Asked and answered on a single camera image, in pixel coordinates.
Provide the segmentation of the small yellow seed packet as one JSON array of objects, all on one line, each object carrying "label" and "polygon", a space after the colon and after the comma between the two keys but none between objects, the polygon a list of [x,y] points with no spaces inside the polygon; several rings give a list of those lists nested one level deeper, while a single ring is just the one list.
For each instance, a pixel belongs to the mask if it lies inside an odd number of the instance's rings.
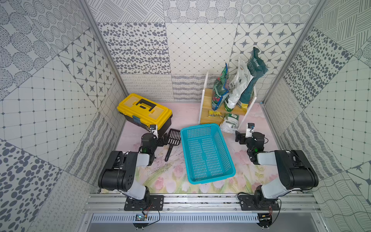
[{"label": "small yellow seed packet", "polygon": [[209,118],[221,118],[222,119],[224,117],[224,115],[221,112],[209,110],[208,117]]}]

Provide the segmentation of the teal plastic basket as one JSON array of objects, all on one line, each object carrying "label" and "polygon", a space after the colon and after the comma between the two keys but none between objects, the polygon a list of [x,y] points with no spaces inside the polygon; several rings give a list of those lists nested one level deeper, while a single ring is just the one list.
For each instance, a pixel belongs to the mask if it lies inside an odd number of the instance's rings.
[{"label": "teal plastic basket", "polygon": [[207,184],[235,176],[233,160],[217,124],[183,128],[181,144],[190,184]]}]

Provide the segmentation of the colourful green fertilizer bag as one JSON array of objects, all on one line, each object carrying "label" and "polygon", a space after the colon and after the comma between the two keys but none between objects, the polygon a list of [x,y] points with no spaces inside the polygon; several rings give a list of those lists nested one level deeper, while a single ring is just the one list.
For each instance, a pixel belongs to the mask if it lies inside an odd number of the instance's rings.
[{"label": "colourful green fertilizer bag", "polygon": [[229,94],[228,80],[229,67],[228,64],[225,63],[225,67],[220,77],[218,77],[214,82],[211,102],[213,111],[216,111],[220,108],[221,104],[224,102],[227,95]]}]

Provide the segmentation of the white fertilizer bag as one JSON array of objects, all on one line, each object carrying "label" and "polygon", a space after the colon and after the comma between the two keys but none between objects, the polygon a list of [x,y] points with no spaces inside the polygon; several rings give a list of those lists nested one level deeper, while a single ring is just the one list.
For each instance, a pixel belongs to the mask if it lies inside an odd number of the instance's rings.
[{"label": "white fertilizer bag", "polygon": [[225,110],[232,112],[251,79],[251,73],[243,58],[238,59],[236,75],[229,81],[229,94],[225,100]]}]

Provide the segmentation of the dark green fertilizer bag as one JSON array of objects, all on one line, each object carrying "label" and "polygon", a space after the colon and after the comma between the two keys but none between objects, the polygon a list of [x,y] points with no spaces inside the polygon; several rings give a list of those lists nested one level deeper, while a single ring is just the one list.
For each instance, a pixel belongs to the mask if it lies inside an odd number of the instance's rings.
[{"label": "dark green fertilizer bag", "polygon": [[247,68],[250,71],[249,82],[247,88],[242,92],[238,101],[238,106],[241,107],[245,112],[251,104],[255,84],[268,71],[267,65],[263,59],[259,57],[259,52],[260,50],[257,47],[253,47],[251,57],[247,62]]}]

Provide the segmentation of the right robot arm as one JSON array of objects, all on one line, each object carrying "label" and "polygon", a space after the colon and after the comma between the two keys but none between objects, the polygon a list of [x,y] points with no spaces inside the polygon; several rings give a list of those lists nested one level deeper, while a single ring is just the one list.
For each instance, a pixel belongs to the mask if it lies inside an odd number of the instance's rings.
[{"label": "right robot arm", "polygon": [[247,155],[254,165],[275,166],[278,177],[259,185],[254,194],[238,193],[243,211],[274,211],[280,209],[280,197],[293,191],[307,191],[318,186],[319,178],[301,150],[264,151],[265,135],[260,132],[235,132],[235,141],[246,145]]}]

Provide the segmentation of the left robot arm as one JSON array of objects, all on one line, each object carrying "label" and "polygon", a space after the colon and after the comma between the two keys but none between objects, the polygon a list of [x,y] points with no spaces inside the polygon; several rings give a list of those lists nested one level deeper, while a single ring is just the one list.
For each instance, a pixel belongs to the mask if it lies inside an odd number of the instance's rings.
[{"label": "left robot arm", "polygon": [[151,166],[157,147],[167,145],[167,135],[158,138],[145,133],[141,146],[135,151],[112,151],[99,177],[98,186],[106,190],[117,190],[127,197],[125,211],[160,211],[163,209],[163,195],[151,195],[149,188],[135,180],[137,167]]}]

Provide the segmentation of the black plastic scoop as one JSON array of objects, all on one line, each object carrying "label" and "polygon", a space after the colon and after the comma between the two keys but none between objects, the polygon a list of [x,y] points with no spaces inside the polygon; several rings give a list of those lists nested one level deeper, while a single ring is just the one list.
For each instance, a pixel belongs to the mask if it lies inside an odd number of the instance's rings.
[{"label": "black plastic scoop", "polygon": [[170,129],[168,133],[168,141],[167,144],[169,145],[169,149],[165,156],[165,162],[169,160],[170,154],[174,146],[178,146],[181,142],[181,132],[179,130]]}]

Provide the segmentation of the yellow black toolbox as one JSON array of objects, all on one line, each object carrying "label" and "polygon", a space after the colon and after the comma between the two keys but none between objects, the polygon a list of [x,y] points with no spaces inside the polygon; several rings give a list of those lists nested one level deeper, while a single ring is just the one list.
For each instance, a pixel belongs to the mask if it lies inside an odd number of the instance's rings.
[{"label": "yellow black toolbox", "polygon": [[163,135],[171,126],[172,110],[145,97],[132,93],[117,107],[126,120],[146,130],[157,125],[159,135]]}]

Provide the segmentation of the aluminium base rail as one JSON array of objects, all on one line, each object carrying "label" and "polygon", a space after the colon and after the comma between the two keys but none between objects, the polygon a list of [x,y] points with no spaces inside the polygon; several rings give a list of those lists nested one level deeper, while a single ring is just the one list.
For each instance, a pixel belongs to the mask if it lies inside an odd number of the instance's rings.
[{"label": "aluminium base rail", "polygon": [[[276,200],[272,207],[255,206],[246,194],[163,194],[152,197],[160,213],[316,213],[319,204],[310,193],[292,193]],[[121,194],[91,194],[84,213],[121,213],[142,209]]]}]

